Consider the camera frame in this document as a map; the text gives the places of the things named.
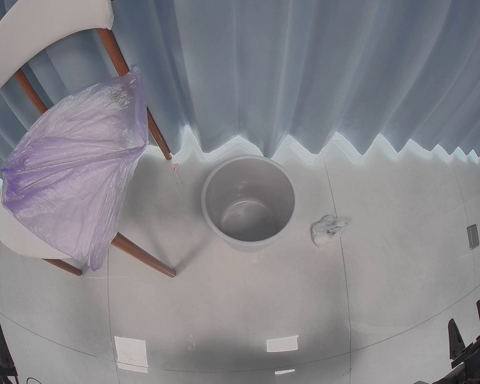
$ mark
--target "brown wooden leg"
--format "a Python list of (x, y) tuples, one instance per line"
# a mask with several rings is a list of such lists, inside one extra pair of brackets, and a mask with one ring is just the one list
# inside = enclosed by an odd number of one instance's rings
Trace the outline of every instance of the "brown wooden leg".
[(112, 241), (112, 245), (124, 251), (125, 253), (128, 253), (130, 256), (133, 256), (135, 259), (140, 260), (142, 263), (147, 264), (149, 267), (152, 267), (158, 272), (167, 275), (168, 277), (175, 277), (175, 275), (177, 274), (177, 271), (175, 271), (175, 269), (163, 264), (161, 261), (153, 257), (147, 251), (144, 251), (138, 245), (132, 243), (121, 233), (117, 233), (117, 235)]
[(35, 89), (33, 89), (32, 85), (25, 76), (25, 73), (21, 69), (15, 72), (15, 79), (18, 81), (18, 84), (20, 84), (20, 87), (22, 87), (37, 111), (40, 112), (40, 114), (45, 113), (47, 111), (47, 107), (45, 104), (43, 104), (42, 99), (40, 99), (38, 94), (35, 92)]
[[(98, 35), (100, 36), (100, 40), (102, 40), (103, 46), (105, 47), (105, 50), (108, 53), (108, 56), (110, 57), (110, 60), (112, 60), (112, 64), (117, 70), (117, 73), (120, 76), (123, 76), (126, 74), (129, 69), (128, 65), (125, 62), (125, 59), (123, 58), (123, 55), (120, 52), (120, 48), (117, 44), (117, 41), (115, 40), (115, 37), (109, 29), (103, 29), (103, 28), (97, 28), (96, 30), (98, 32)], [(168, 148), (167, 143), (163, 139), (162, 134), (160, 133), (160, 130), (158, 129), (155, 120), (153, 120), (152, 115), (150, 114), (150, 111), (147, 108), (147, 119), (148, 119), (148, 129), (150, 130), (150, 133), (153, 136), (153, 139), (155, 140), (156, 144), (160, 148), (160, 150), (163, 153), (163, 156), (165, 156), (165, 159), (171, 160), (172, 154), (170, 153), (170, 150)]]
[(70, 265), (63, 260), (59, 259), (42, 259), (45, 260), (47, 263), (50, 263), (60, 269), (63, 269), (64, 271), (70, 272), (71, 274), (74, 274), (76, 276), (81, 276), (82, 275), (82, 270), (74, 267), (73, 265)]

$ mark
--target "translucent purple bag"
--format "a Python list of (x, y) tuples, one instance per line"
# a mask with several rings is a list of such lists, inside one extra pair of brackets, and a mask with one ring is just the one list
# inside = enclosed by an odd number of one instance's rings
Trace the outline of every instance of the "translucent purple bag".
[(34, 123), (1, 170), (2, 204), (44, 242), (97, 270), (147, 145), (135, 67), (67, 96)]

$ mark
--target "chair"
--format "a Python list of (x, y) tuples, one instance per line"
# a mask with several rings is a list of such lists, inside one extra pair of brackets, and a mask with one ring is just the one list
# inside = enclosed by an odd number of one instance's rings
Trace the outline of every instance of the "chair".
[[(124, 75), (128, 72), (128, 66), (110, 31), (112, 24), (113, 10), (110, 0), (18, 0), (0, 20), (0, 87), (15, 75), (36, 109), (44, 113), (47, 108), (19, 68), (55, 41), (93, 28), (97, 29), (117, 72)], [(148, 111), (147, 117), (153, 138), (165, 158), (171, 159), (170, 151)], [(82, 274), (80, 269), (62, 260), (69, 256), (36, 237), (1, 204), (0, 241), (18, 254), (42, 258), (77, 276)], [(163, 264), (120, 233), (117, 233), (112, 245), (169, 277), (176, 275), (175, 269)]]

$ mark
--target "curtain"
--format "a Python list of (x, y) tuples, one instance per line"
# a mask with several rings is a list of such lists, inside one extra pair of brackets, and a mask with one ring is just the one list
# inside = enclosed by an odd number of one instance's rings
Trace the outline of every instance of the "curtain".
[[(0, 3), (0, 17), (15, 2)], [(319, 153), (335, 132), (364, 154), (480, 154), (480, 1), (115, 0), (113, 33), (138, 64), (172, 153), (189, 126), (211, 152), (240, 135), (271, 157), (287, 135)], [(23, 70), (47, 107), (116, 76), (95, 31)], [(0, 89), (0, 157), (38, 118), (15, 79)]]

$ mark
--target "gray-blue curtain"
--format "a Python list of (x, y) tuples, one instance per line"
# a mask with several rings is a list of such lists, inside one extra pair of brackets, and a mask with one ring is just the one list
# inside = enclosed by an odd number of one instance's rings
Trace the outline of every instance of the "gray-blue curtain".
[[(0, 17), (15, 2), (0, 3)], [(480, 154), (480, 1), (115, 0), (113, 33), (144, 77), (171, 151), (189, 125), (204, 152), (236, 135), (272, 156), (290, 134), (318, 153), (335, 131), (365, 153), (378, 133)], [(116, 76), (95, 31), (23, 70), (48, 107)], [(0, 157), (38, 113), (0, 90)]]

